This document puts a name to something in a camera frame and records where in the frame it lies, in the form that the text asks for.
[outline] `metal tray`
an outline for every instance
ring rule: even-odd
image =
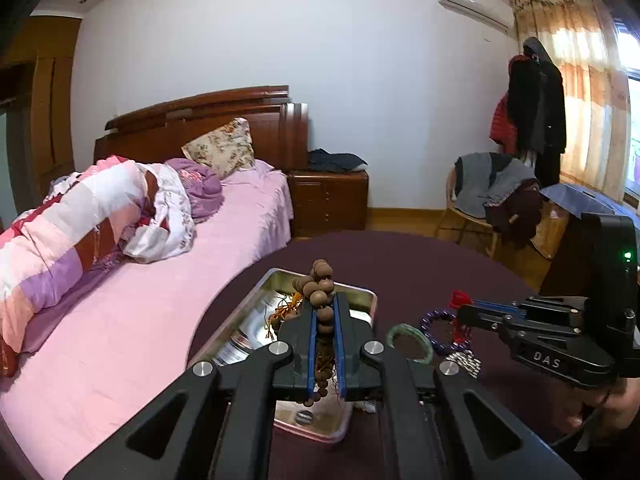
[[[278,304],[295,292],[291,282],[297,272],[270,269],[238,307],[226,318],[216,332],[194,355],[188,366],[197,361],[211,360],[218,366],[244,360],[254,349],[271,342],[266,329],[266,319]],[[352,317],[373,323],[378,298],[370,290],[335,283],[337,292],[346,293]],[[329,394],[311,408],[280,400],[276,403],[274,424],[286,431],[306,436],[320,442],[334,443],[343,439],[353,405],[338,398],[329,381]]]

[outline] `metal chain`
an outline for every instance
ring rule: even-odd
[[[448,361],[453,361],[459,366],[462,366],[469,374],[474,378],[478,378],[480,373],[481,362],[480,359],[474,357],[471,350],[463,350],[462,352],[453,352],[445,357]]]

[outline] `red string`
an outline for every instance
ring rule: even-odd
[[[458,309],[461,306],[463,306],[464,304],[470,304],[470,303],[472,303],[472,300],[468,296],[468,294],[465,294],[461,290],[456,290],[451,295],[451,301],[449,303],[449,307],[452,310],[456,311],[457,313]],[[455,343],[462,344],[465,341],[469,340],[469,337],[471,336],[471,329],[469,327],[462,326],[458,318],[453,320],[452,325],[453,325],[453,341]]]

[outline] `nightstand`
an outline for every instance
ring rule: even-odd
[[[293,202],[293,237],[364,229],[369,195],[366,171],[291,171],[288,179]]]

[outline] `gray jacket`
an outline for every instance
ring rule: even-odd
[[[456,208],[474,218],[485,218],[485,205],[500,205],[523,180],[536,177],[533,170],[517,158],[512,158],[503,170],[496,172],[491,155],[489,152],[469,153],[460,157],[463,178]],[[491,182],[492,173],[495,173],[495,179]]]

